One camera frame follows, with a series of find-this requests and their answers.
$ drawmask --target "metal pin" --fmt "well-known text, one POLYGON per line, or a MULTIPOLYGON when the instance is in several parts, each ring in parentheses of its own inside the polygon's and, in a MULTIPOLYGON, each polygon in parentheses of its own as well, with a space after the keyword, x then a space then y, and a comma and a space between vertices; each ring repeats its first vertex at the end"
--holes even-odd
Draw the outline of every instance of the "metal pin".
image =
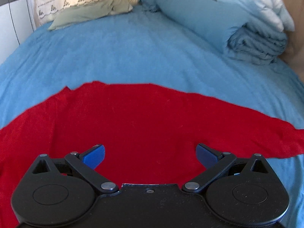
POLYGON ((113 182, 105 182, 101 184, 100 187, 104 190, 113 190, 116 188, 116 184, 113 182))
POLYGON ((200 185, 196 182, 187 182, 185 184, 185 188, 189 190, 196 190, 200 187, 200 185))

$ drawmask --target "quilted headboard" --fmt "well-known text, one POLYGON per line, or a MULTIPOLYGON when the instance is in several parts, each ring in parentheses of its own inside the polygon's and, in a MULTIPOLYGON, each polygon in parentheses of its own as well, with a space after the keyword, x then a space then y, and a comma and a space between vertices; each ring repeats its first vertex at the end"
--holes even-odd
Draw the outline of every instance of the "quilted headboard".
POLYGON ((295 31, 287 32, 289 44, 281 58, 304 82, 304 0, 283 0, 295 23, 295 31))

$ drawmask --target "blue blanket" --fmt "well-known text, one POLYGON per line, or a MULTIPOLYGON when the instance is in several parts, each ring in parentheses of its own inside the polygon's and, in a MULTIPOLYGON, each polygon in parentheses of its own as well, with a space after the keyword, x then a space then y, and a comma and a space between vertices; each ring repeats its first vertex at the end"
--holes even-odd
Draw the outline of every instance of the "blue blanket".
MULTIPOLYGON (((136 6, 129 14, 62 30, 48 27, 38 28, 0 65, 0 128, 65 86, 94 80, 201 93, 304 128, 304 86, 287 65, 228 58, 163 13, 136 6)), ((282 223, 304 227, 304 156, 269 162, 291 199, 282 223)))
POLYGON ((285 33, 275 31, 236 4, 216 0, 141 0, 141 3, 152 12, 161 10, 234 59, 270 64, 287 45, 285 33))

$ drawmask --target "red towel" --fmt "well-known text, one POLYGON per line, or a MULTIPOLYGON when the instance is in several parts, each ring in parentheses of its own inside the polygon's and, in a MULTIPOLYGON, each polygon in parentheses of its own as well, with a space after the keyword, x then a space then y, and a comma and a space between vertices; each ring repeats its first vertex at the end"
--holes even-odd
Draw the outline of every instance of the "red towel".
POLYGON ((96 170, 118 185, 182 185, 204 170, 201 142, 239 157, 304 153, 303 130, 216 98, 152 84, 65 88, 0 131, 0 227, 17 225, 10 197, 39 154, 62 158, 103 144, 96 170))

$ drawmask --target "triangular cutout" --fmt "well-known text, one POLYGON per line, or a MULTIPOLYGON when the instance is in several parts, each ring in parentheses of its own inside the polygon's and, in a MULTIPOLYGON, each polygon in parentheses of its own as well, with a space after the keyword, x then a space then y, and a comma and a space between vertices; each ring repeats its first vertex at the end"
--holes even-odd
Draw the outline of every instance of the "triangular cutout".
POLYGON ((265 166, 261 160, 255 161, 252 171, 260 172, 260 173, 268 173, 267 169, 265 168, 265 166))
POLYGON ((245 166, 246 166, 245 162, 240 162, 239 164, 232 166, 228 172, 228 176, 234 176, 240 174, 245 166))
POLYGON ((35 169, 33 170, 33 174, 39 174, 50 171, 46 161, 40 160, 35 169))

